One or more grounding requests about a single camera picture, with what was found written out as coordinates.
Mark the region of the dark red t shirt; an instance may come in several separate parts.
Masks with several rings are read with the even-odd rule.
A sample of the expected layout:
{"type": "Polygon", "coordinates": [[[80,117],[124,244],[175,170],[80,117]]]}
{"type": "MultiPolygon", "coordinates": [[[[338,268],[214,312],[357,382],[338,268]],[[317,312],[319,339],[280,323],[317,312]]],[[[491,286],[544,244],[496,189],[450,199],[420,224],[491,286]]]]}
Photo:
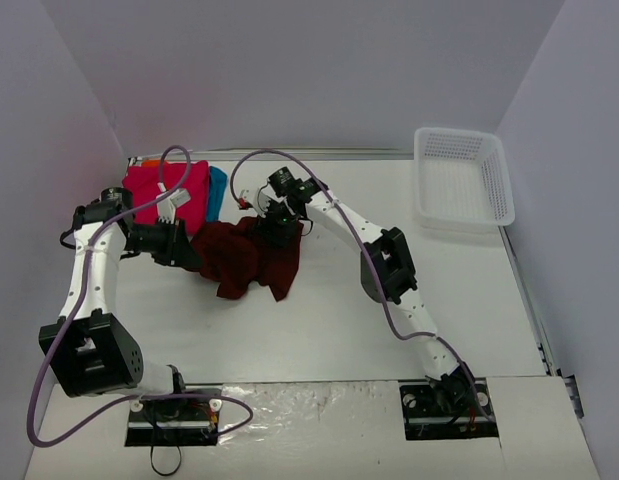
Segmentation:
{"type": "Polygon", "coordinates": [[[211,222],[192,237],[191,245],[203,261],[197,272],[218,283],[218,297],[238,300],[253,282],[269,288],[276,301],[288,296],[299,269],[302,226],[292,225],[283,247],[271,244],[255,226],[254,217],[243,217],[237,224],[211,222]]]}

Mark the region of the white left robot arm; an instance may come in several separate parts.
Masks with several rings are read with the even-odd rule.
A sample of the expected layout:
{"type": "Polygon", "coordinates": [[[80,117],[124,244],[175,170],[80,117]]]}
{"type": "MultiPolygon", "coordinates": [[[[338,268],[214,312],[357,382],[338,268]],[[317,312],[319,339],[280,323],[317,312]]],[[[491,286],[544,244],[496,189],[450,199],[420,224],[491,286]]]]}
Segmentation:
{"type": "Polygon", "coordinates": [[[176,216],[189,199],[184,188],[162,190],[152,224],[136,222],[133,195],[121,187],[105,189],[99,199],[76,208],[69,231],[74,265],[67,299],[58,320],[41,327],[38,336],[67,396],[155,395],[154,406],[168,418],[189,409],[191,395],[179,370],[146,360],[116,314],[123,259],[148,253],[162,266],[201,266],[185,223],[176,216]]]}

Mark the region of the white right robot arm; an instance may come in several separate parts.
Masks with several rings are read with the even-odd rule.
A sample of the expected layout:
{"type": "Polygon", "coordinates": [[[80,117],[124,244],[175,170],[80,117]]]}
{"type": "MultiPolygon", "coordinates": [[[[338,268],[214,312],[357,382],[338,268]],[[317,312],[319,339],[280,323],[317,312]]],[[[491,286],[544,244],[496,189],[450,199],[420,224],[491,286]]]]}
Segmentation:
{"type": "Polygon", "coordinates": [[[283,167],[270,175],[261,190],[241,193],[241,200],[258,214],[258,228],[274,243],[291,235],[295,221],[318,224],[360,255],[360,283],[366,295],[380,304],[390,330],[400,340],[414,339],[424,376],[432,387],[435,406],[454,413],[469,399],[474,378],[438,335],[423,300],[405,234],[397,227],[378,226],[342,203],[314,178],[305,181],[283,167]]]}

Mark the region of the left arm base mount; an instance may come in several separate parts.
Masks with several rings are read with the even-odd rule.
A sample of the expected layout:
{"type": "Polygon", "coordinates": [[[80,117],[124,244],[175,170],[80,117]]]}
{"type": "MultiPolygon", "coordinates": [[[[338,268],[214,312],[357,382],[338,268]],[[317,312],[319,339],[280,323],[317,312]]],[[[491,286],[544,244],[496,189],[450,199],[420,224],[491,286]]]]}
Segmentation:
{"type": "Polygon", "coordinates": [[[181,400],[133,400],[126,420],[125,447],[201,447],[218,443],[222,401],[217,386],[191,390],[213,397],[181,400]]]}

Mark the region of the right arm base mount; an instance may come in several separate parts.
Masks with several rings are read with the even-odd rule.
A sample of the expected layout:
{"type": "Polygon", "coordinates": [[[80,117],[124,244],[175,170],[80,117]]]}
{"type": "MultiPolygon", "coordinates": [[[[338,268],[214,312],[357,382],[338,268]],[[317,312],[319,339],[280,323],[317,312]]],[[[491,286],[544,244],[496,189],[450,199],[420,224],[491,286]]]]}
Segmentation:
{"type": "Polygon", "coordinates": [[[499,430],[485,381],[476,383],[458,402],[443,406],[442,397],[425,380],[399,383],[407,441],[496,439],[499,430]]]}

